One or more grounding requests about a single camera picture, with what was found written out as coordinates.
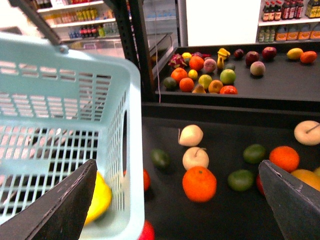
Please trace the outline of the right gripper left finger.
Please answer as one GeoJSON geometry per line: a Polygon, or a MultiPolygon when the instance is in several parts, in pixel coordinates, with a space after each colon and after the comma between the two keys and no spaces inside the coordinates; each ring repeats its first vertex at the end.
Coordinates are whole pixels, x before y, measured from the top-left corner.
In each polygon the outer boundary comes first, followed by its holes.
{"type": "Polygon", "coordinates": [[[2,240],[77,240],[92,202],[97,176],[93,159],[0,226],[2,240]]]}

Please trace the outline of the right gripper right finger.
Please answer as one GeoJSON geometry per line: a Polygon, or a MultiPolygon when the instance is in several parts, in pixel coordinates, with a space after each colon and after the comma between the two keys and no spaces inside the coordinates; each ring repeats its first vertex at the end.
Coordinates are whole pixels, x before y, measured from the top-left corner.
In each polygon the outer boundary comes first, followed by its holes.
{"type": "Polygon", "coordinates": [[[286,240],[320,238],[320,192],[269,160],[258,166],[268,205],[286,240]]]}

